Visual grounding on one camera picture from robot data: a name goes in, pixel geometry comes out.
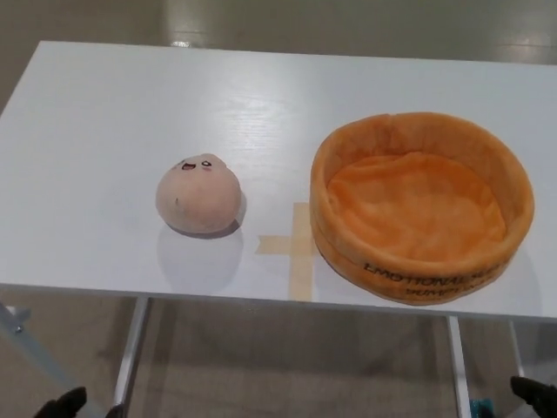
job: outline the floor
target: floor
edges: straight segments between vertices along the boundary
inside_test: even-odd
[[[41,39],[557,64],[553,0],[0,0],[0,111]],[[1,293],[108,406],[133,301]],[[517,405],[507,324],[463,320],[473,397]],[[0,416],[59,392],[0,341]],[[456,416],[441,318],[158,300],[132,418]]]

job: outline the white table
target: white table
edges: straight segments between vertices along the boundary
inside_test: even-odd
[[[451,113],[498,135],[533,183],[534,223],[506,273],[459,300],[408,307],[315,256],[308,301],[447,316],[466,416],[456,317],[557,320],[556,97],[549,66],[43,42],[0,118],[0,286],[137,296],[121,401],[148,298],[292,301],[288,256],[257,253],[259,237],[291,235],[292,204],[308,200],[331,130],[375,113]],[[221,240],[173,233],[154,206],[165,170],[202,152],[235,171],[247,199],[241,228]],[[4,306],[0,323],[30,338]],[[20,347],[66,384],[29,341]]]

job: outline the orange plush basket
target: orange plush basket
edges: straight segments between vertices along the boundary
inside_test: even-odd
[[[454,300],[496,280],[526,236],[534,196],[494,135],[403,113],[334,131],[313,160],[315,243],[352,283],[390,300]]]

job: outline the tape cross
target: tape cross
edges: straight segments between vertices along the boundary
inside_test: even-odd
[[[259,235],[256,254],[289,255],[290,277],[288,296],[290,300],[312,300],[313,256],[318,253],[310,227],[308,203],[294,203],[292,210],[292,235]]]

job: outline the pink plush toy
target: pink plush toy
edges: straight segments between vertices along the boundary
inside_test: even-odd
[[[217,233],[234,222],[241,204],[238,179],[212,154],[186,158],[160,180],[157,210],[181,233]]]

